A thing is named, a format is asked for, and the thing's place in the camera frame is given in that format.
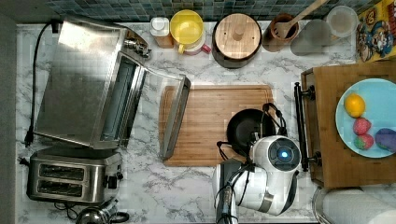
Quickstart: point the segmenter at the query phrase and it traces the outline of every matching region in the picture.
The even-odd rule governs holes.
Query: frying pan
[[[262,136],[266,137],[276,134],[275,124],[268,115],[258,109],[245,109],[236,113],[227,126],[227,140],[233,150],[239,155],[246,156],[249,153],[249,142],[251,135],[255,132],[260,134],[260,123],[262,122]]]

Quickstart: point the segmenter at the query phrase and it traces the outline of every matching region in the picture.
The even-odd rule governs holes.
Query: toaster slot
[[[37,191],[40,193],[64,195],[71,197],[82,196],[82,186],[78,184],[59,183],[47,180],[38,181]]]
[[[71,180],[83,180],[84,169],[67,167],[67,166],[55,166],[55,165],[40,165],[40,176],[71,179]]]

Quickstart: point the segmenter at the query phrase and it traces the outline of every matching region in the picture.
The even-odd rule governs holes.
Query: white robot
[[[236,224],[236,205],[277,216],[294,201],[301,152],[288,137],[258,139],[246,163],[230,159],[213,174],[216,223]]]

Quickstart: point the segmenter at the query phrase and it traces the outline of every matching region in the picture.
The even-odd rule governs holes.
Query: wooden spoon
[[[296,22],[298,22],[305,16],[309,15],[311,12],[313,12],[315,9],[317,9],[318,7],[325,4],[327,1],[329,1],[329,0],[317,0],[314,3],[312,3],[311,6],[309,6],[304,11],[302,11],[300,14],[298,14],[298,16],[296,16],[293,20],[288,21],[288,22],[275,23],[274,33],[277,35],[277,37],[286,38],[286,36],[289,33],[289,30]]]

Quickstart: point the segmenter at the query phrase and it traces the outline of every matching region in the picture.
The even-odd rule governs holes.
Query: tile backsplash
[[[182,9],[196,11],[204,21],[219,21],[231,13],[245,13],[269,21],[281,12],[297,15],[314,0],[48,0],[46,5],[60,15],[78,14],[105,21],[149,21],[172,16]],[[320,19],[333,7],[348,6],[358,14],[379,0],[329,0],[307,19]]]

